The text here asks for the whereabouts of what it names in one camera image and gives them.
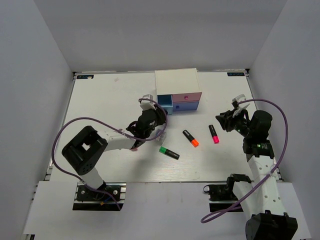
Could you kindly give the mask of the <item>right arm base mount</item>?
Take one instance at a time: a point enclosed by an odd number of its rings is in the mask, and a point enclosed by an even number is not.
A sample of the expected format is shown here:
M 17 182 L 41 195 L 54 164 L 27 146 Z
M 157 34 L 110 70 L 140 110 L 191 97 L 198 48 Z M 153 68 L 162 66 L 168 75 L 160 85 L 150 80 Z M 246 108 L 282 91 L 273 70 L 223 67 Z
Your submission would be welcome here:
M 227 191 L 226 184 L 208 184 L 203 187 L 203 193 L 209 196 L 211 213 L 229 208 L 238 201 L 237 197 Z

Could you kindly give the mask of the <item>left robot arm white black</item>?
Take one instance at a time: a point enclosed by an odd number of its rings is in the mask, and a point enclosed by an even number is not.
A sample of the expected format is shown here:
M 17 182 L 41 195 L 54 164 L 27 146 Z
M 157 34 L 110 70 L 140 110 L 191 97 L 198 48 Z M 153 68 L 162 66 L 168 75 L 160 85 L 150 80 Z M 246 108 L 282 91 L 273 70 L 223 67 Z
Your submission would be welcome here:
M 105 196 L 106 183 L 96 169 L 102 154 L 113 150 L 135 150 L 143 145 L 156 127 L 166 124 L 168 112 L 157 105 L 142 111 L 141 116 L 121 133 L 98 132 L 85 126 L 63 149 L 62 155 L 82 181 L 88 193 L 99 200 Z

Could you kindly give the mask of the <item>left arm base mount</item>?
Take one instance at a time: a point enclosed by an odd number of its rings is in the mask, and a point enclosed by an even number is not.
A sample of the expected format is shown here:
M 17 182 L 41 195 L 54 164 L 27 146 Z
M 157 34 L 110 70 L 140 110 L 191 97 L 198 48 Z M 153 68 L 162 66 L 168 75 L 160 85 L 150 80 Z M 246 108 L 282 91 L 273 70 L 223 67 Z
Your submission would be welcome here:
M 83 183 L 78 183 L 73 201 L 73 211 L 110 212 L 120 211 L 125 203 L 126 183 L 107 183 L 104 192 L 112 195 L 115 201 L 108 195 L 94 192 Z

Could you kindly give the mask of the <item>light blue drawer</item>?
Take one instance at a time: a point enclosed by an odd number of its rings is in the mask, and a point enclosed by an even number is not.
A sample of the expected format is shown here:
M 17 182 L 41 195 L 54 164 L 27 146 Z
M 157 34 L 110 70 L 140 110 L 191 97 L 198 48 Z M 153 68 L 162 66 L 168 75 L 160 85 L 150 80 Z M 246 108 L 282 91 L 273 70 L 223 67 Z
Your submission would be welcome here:
M 171 94 L 157 95 L 157 103 L 167 111 L 168 115 L 173 114 L 173 98 Z

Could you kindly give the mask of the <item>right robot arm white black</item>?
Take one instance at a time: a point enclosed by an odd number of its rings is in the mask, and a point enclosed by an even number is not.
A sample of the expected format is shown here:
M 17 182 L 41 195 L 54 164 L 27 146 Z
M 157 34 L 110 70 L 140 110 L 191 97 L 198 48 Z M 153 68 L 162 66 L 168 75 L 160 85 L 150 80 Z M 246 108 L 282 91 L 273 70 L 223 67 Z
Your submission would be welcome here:
M 235 130 L 243 136 L 243 151 L 252 172 L 252 180 L 244 174 L 231 174 L 226 195 L 240 200 L 247 217 L 245 236 L 248 240 L 291 240 L 298 230 L 296 218 L 290 217 L 283 205 L 278 186 L 273 147 L 268 139 L 272 116 L 257 110 L 249 118 L 248 111 L 228 110 L 216 116 L 226 132 Z

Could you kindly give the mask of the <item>clear paper clip jar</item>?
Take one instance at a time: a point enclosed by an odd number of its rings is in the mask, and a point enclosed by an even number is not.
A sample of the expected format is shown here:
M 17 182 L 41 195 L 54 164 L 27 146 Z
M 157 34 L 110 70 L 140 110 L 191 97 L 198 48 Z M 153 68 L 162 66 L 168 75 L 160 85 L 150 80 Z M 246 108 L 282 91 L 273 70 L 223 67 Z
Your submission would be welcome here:
M 163 131 L 162 133 L 161 132 L 162 132 L 162 129 L 157 129 L 157 131 L 155 133 L 157 138 L 155 140 L 158 141 L 162 145 L 167 137 L 167 132 L 166 131 Z

